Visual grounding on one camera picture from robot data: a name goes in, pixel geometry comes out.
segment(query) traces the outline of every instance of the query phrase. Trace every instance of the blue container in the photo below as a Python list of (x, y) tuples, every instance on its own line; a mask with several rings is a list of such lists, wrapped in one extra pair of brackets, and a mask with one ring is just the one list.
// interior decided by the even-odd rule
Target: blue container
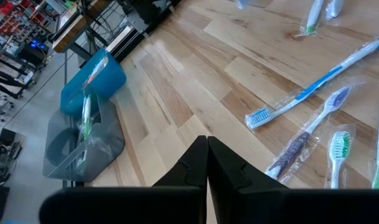
[[(83, 89), (84, 83), (92, 74), (98, 63), (107, 57), (107, 64), (101, 72)], [(60, 97), (61, 112), (81, 118), (84, 91), (109, 99), (126, 82), (126, 75), (120, 64), (105, 49), (100, 49), (84, 67), (65, 85)]]

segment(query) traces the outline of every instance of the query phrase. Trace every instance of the gray floor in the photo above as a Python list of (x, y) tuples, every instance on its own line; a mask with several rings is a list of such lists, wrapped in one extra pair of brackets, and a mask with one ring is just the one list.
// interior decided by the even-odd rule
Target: gray floor
[[(117, 4), (113, 8), (117, 12), (109, 11), (104, 15), (112, 29), (119, 24), (122, 14)], [(96, 30), (99, 33), (106, 32), (102, 31), (102, 27)], [(84, 36), (77, 43), (83, 45)], [(23, 134), (26, 138), (16, 168), (6, 183), (11, 191), (2, 223), (38, 223), (38, 211), (44, 198), (62, 188), (61, 180), (43, 177), (42, 163), (48, 120), (59, 108), (60, 91), (64, 85), (64, 58), (65, 54), (54, 55), (37, 77), (37, 84), (28, 89), (23, 98), (12, 100), (16, 107), (8, 112), (6, 122), (2, 123), (1, 127)], [(79, 71), (78, 57), (71, 51), (68, 51), (67, 67), (69, 81)]]

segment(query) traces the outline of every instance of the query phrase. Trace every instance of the gray plastic bin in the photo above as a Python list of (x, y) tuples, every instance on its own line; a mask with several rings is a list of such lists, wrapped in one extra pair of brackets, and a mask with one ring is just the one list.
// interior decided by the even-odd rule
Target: gray plastic bin
[(96, 115), (89, 137), (78, 146), (79, 119), (59, 110), (49, 120), (43, 175), (49, 178), (91, 182), (124, 148), (124, 137), (115, 105), (94, 98)]

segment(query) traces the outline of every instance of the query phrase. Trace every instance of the wooden table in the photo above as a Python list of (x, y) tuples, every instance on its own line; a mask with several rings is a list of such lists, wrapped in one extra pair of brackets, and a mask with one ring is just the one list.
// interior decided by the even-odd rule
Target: wooden table
[[(94, 0), (88, 7), (87, 13), (93, 18), (97, 18), (99, 16), (99, 13), (102, 13), (102, 11), (110, 4), (110, 2), (111, 1)], [(60, 17), (59, 27), (62, 27), (72, 17), (75, 11), (76, 8), (67, 10)], [(81, 46), (76, 44), (75, 41), (88, 28), (87, 23), (91, 24), (92, 21), (93, 20), (90, 16), (84, 17), (82, 15), (79, 15), (58, 37), (58, 39), (53, 42), (53, 50), (58, 53), (63, 53), (66, 52), (67, 49), (71, 49), (85, 60), (89, 60), (92, 55), (84, 50)]]
[[(238, 9), (234, 1), (182, 0), (163, 25), (121, 65), (127, 84), (113, 97), (126, 138), (122, 154), (90, 185), (150, 186), (201, 134), (219, 138), (265, 170), (324, 99), (352, 77), (366, 80), (332, 125), (353, 123), (357, 135), (340, 187), (370, 188), (379, 120), (379, 52), (335, 83), (261, 128), (246, 114), (305, 88), (379, 36), (379, 0), (345, 2), (338, 26), (293, 39), (308, 0), (262, 0)], [(286, 184), (323, 188), (330, 133)], [(210, 223), (215, 223), (209, 209)]]

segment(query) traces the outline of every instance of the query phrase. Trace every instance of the toothbrush head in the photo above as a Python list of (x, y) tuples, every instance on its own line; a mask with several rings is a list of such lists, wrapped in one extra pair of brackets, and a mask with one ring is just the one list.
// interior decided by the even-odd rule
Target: toothbrush head
[(330, 142), (329, 157), (332, 161), (344, 161), (350, 154), (351, 135), (348, 131), (334, 133)]
[(246, 125), (251, 128), (255, 129), (265, 123), (267, 123), (271, 117), (271, 112), (267, 108), (262, 108), (258, 111), (255, 111), (252, 114), (248, 114), (245, 117), (245, 123)]
[(328, 108), (328, 112), (333, 112), (339, 109), (347, 99), (350, 93), (351, 87), (343, 87), (329, 96), (325, 101), (325, 108)]

